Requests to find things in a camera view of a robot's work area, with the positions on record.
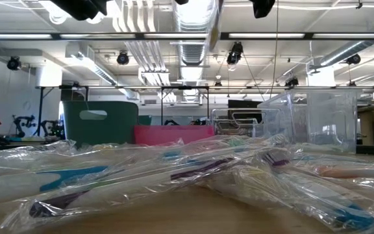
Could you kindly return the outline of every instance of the white wall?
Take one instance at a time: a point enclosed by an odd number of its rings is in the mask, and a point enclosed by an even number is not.
[[[36,78],[24,71],[10,71],[6,64],[0,62],[0,134],[14,134],[15,126],[12,124],[12,115],[36,117],[38,119],[38,106],[40,90],[35,89]],[[45,99],[42,120],[58,119],[58,104],[60,91],[53,90]],[[36,128],[23,128],[26,135],[32,135]]]

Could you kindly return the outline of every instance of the spotlight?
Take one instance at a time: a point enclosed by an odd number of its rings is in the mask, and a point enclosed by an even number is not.
[[[253,15],[256,19],[266,17],[272,10],[275,0],[250,0],[253,3]]]
[[[358,54],[355,54],[353,55],[352,57],[348,58],[345,60],[345,62],[348,64],[348,65],[352,65],[352,64],[359,64],[360,61],[362,61],[362,58],[360,57],[360,55]]]
[[[178,5],[184,5],[188,3],[188,0],[174,0]]]
[[[126,51],[120,51],[116,62],[119,65],[127,65],[129,63],[128,53]]]
[[[285,86],[287,87],[294,87],[297,85],[299,85],[299,82],[298,82],[298,78],[295,76],[285,81]]]
[[[18,56],[12,56],[6,66],[9,70],[18,71],[21,69],[21,61]]]
[[[227,57],[227,64],[235,65],[242,57],[243,46],[241,42],[235,42],[229,56]]]
[[[108,14],[106,10],[106,2],[108,0],[51,0],[65,12],[76,20],[94,19],[100,12],[105,16]]]

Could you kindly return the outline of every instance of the track light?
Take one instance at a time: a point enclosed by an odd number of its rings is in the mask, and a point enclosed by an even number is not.
[[[256,19],[266,17],[272,10],[275,0],[250,0],[253,3],[253,15]]]
[[[227,57],[227,64],[235,65],[242,58],[243,46],[241,42],[235,42],[229,56]]]
[[[360,58],[360,55],[358,55],[358,54],[355,54],[352,57],[345,60],[345,62],[348,65],[359,64],[361,61],[362,61],[362,58]]]
[[[188,3],[188,0],[174,0],[178,5],[184,5]]]
[[[21,61],[18,56],[12,56],[6,66],[11,71],[18,71],[21,69]]]
[[[287,87],[294,87],[294,86],[297,86],[299,85],[299,82],[298,82],[298,78],[297,77],[292,77],[292,78],[289,78],[285,81],[285,86]]]
[[[120,51],[119,55],[118,55],[118,58],[116,59],[116,62],[119,65],[127,65],[129,63],[128,52]]]

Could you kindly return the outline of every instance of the toothbrush head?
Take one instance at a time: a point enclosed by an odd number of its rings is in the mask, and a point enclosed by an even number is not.
[[[262,160],[267,162],[271,167],[283,167],[290,164],[288,153],[285,149],[271,150],[263,154]]]

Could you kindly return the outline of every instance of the fluorescent light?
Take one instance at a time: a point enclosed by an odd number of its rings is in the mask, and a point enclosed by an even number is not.
[[[304,33],[278,33],[278,38],[303,38]],[[229,38],[276,38],[276,33],[229,33]]]
[[[209,86],[209,88],[211,89],[243,89],[243,88],[247,88],[247,86]]]
[[[183,45],[191,45],[191,46],[203,46],[205,45],[204,42],[170,42],[172,46],[183,46]]]
[[[125,88],[133,89],[161,89],[160,86],[124,86]]]
[[[374,38],[374,33],[316,33],[313,38],[338,39],[338,38]]]
[[[52,39],[50,34],[0,34],[0,39],[27,40],[27,39]]]
[[[135,34],[110,33],[110,34],[60,34],[63,39],[134,39]]]
[[[91,86],[90,89],[115,89],[115,86]]]
[[[183,80],[177,80],[177,82],[207,82],[207,80],[186,80],[186,79],[183,79]]]
[[[145,38],[173,38],[173,39],[185,39],[185,38],[203,38],[205,39],[207,33],[146,33]]]

